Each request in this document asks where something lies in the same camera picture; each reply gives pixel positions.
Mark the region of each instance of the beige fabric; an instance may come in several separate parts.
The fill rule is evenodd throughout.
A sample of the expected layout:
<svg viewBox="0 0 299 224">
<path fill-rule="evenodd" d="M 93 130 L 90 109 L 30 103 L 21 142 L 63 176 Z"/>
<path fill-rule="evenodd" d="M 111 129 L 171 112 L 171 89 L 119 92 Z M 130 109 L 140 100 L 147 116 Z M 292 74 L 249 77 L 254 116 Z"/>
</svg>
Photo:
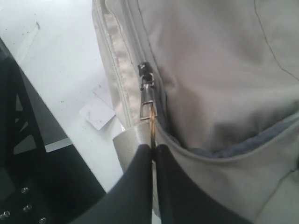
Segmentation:
<svg viewBox="0 0 299 224">
<path fill-rule="evenodd" d="M 185 148 L 223 149 L 298 112 L 297 0 L 128 1 L 141 18 L 135 30 L 147 34 L 142 40 L 149 42 L 146 52 L 157 63 L 167 112 Z M 125 169 L 148 124 L 139 120 L 138 59 L 120 2 L 93 0 L 93 19 L 116 114 L 132 127 L 126 147 L 117 147 Z M 258 149 L 226 159 L 190 153 L 159 125 L 157 141 L 224 206 L 258 224 L 292 224 L 299 219 L 298 136 L 297 122 Z"/>
</svg>

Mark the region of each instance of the white paper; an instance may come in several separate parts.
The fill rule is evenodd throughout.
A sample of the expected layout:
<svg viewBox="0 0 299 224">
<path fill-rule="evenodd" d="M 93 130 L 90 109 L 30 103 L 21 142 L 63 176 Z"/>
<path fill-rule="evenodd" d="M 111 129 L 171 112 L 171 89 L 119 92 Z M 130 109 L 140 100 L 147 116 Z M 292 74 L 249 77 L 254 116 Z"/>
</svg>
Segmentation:
<svg viewBox="0 0 299 224">
<path fill-rule="evenodd" d="M 115 115 L 114 110 L 96 95 L 87 102 L 79 113 L 97 130 L 100 130 Z"/>
<path fill-rule="evenodd" d="M 93 92 L 100 97 L 110 108 L 112 109 L 112 100 L 111 95 L 108 87 L 108 81 L 106 78 L 100 80 L 97 87 L 93 89 Z"/>
</svg>

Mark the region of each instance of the zipper tab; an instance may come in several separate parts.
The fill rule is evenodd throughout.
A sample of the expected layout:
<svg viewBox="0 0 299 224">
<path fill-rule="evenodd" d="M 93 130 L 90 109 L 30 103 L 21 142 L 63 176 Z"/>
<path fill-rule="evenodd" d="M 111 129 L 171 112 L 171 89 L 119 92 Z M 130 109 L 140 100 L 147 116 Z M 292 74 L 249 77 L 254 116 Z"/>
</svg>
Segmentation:
<svg viewBox="0 0 299 224">
<path fill-rule="evenodd" d="M 141 106 L 140 120 L 150 119 L 150 110 L 154 107 L 157 115 L 156 98 L 155 98 L 155 80 L 148 62 L 138 65 L 139 76 L 141 77 Z"/>
</svg>

